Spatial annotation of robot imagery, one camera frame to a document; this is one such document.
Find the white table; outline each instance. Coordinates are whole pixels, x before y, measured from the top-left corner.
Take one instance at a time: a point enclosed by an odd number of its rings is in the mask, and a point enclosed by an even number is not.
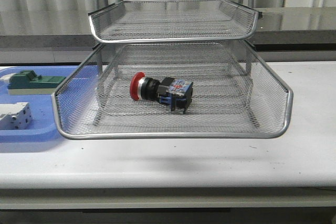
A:
[[[279,138],[3,143],[0,188],[335,187],[336,62],[269,65],[294,91]]]

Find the blue plastic tray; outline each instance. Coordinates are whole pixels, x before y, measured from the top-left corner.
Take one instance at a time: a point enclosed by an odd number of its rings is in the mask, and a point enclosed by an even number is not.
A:
[[[22,70],[34,70],[43,76],[68,76],[77,66],[23,66],[0,70],[0,77]],[[29,102],[33,120],[25,130],[0,130],[0,143],[43,142],[56,134],[50,94],[9,95],[7,84],[0,82],[0,103]]]

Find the green electrical component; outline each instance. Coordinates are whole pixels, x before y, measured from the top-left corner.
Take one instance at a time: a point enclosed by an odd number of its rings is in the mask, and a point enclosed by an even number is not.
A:
[[[65,79],[64,76],[41,76],[33,70],[23,70],[9,79],[8,93],[23,94],[51,94]]]

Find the silver metal tray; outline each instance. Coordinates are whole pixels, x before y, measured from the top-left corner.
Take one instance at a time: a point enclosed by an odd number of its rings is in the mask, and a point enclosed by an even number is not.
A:
[[[258,12],[227,0],[122,1],[89,14],[107,43],[244,39]]]
[[[194,82],[186,114],[133,101],[139,71]],[[70,139],[272,138],[289,124],[293,93],[245,41],[100,45],[52,94]]]

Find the mesh basket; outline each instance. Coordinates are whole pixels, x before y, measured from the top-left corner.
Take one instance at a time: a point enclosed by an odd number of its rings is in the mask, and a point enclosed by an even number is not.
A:
[[[102,43],[243,39],[258,12],[227,0],[123,1],[89,15]]]
[[[194,82],[186,114],[133,101],[135,73]],[[292,91],[244,41],[101,45],[52,95],[71,139],[271,138],[288,127]]]

